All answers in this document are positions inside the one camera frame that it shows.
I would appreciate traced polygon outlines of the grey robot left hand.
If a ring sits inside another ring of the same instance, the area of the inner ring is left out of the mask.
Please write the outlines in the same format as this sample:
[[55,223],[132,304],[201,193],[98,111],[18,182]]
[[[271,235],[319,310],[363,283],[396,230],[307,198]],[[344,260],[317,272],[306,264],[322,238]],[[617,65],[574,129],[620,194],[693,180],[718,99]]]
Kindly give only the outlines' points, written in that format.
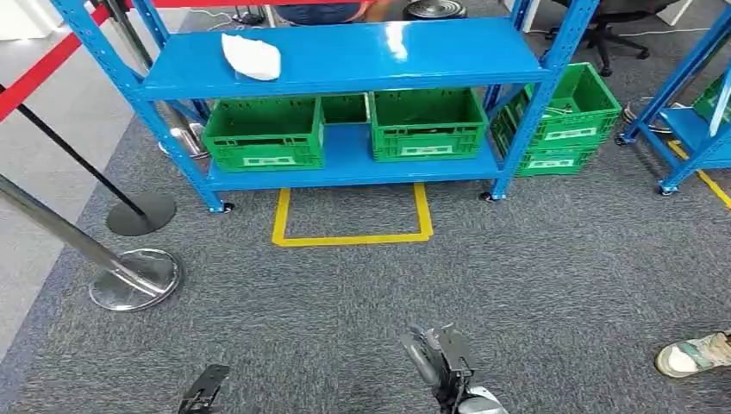
[[220,364],[207,366],[184,393],[178,406],[178,414],[216,413],[214,403],[230,367]]

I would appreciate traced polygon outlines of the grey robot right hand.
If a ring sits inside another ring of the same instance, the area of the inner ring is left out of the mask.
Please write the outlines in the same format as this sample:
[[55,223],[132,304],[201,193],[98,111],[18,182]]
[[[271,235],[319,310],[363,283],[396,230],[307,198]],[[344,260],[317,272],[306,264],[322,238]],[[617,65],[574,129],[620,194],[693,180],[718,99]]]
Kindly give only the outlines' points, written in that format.
[[414,323],[409,325],[408,330],[400,335],[406,355],[433,392],[444,392],[449,388],[449,372],[434,330],[424,329]]

